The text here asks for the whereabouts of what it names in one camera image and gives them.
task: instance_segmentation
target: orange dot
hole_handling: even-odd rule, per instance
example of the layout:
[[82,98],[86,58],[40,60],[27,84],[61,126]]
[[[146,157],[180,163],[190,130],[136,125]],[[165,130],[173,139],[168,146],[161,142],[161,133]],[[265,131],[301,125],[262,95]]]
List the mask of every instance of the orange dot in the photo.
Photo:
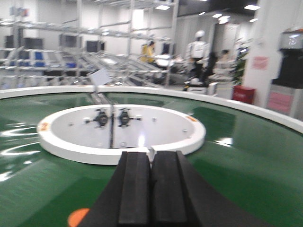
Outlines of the orange dot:
[[67,220],[68,226],[69,227],[77,227],[78,224],[85,217],[85,215],[88,213],[88,211],[89,211],[89,208],[81,208],[81,209],[75,210],[68,217],[68,220]]

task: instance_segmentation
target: red box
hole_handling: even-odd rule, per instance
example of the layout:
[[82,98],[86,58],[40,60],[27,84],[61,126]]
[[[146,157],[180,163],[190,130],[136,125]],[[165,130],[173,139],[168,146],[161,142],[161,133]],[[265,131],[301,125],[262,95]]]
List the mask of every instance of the red box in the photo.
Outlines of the red box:
[[233,89],[232,99],[252,104],[255,91],[256,90],[254,88],[237,85]]

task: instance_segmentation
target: red sign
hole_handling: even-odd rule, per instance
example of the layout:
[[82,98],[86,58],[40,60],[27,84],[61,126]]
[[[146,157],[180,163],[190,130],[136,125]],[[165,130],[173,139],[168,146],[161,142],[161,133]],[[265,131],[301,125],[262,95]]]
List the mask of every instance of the red sign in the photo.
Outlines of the red sign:
[[293,96],[270,92],[267,107],[283,114],[289,114],[292,102]]
[[256,70],[266,70],[268,65],[268,57],[254,57],[252,68]]

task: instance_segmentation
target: workstation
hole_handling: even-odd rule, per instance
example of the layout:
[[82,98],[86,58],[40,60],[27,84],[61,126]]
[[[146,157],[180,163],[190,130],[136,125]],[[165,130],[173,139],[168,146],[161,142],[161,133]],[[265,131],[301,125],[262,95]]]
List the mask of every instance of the workstation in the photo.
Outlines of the workstation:
[[302,0],[2,6],[0,226],[303,227]]

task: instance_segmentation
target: ceiling light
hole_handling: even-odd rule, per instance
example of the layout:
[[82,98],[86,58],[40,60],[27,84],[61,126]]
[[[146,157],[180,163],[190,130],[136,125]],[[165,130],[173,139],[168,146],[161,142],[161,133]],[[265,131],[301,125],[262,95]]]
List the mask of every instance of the ceiling light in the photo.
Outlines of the ceiling light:
[[257,10],[260,8],[260,6],[254,6],[254,5],[248,5],[244,7],[245,9],[250,9],[250,10]]
[[222,14],[220,14],[220,13],[213,15],[214,18],[219,18],[220,16],[222,16]]
[[163,6],[163,5],[156,7],[156,9],[161,9],[161,10],[167,10],[169,8],[170,8],[169,6]]
[[221,24],[225,24],[225,23],[227,23],[228,21],[229,21],[229,18],[230,18],[231,16],[222,16],[222,17],[220,17],[219,18],[219,24],[221,25]]
[[250,20],[250,22],[255,22],[256,20],[258,20],[258,18],[253,18]]

